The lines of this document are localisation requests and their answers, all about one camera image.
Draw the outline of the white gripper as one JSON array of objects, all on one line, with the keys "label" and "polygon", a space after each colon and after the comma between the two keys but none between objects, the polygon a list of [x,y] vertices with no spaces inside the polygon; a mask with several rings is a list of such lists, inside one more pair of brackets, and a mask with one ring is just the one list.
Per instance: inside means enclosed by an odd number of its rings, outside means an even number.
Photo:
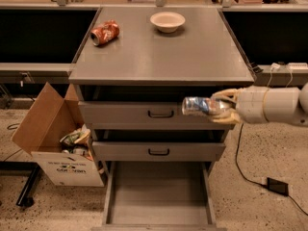
[{"label": "white gripper", "polygon": [[264,115],[264,99],[269,89],[251,86],[246,89],[220,90],[212,94],[212,98],[236,103],[236,110],[231,108],[210,119],[220,124],[266,123]]}]

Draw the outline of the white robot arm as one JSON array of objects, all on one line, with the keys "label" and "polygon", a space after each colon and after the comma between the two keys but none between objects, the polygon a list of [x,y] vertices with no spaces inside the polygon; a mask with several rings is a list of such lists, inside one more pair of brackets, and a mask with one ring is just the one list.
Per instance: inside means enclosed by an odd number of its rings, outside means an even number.
[{"label": "white robot arm", "polygon": [[269,122],[293,126],[308,126],[308,85],[299,88],[269,88],[250,86],[222,90],[211,96],[214,100],[232,104],[225,112],[211,115],[215,123]]}]

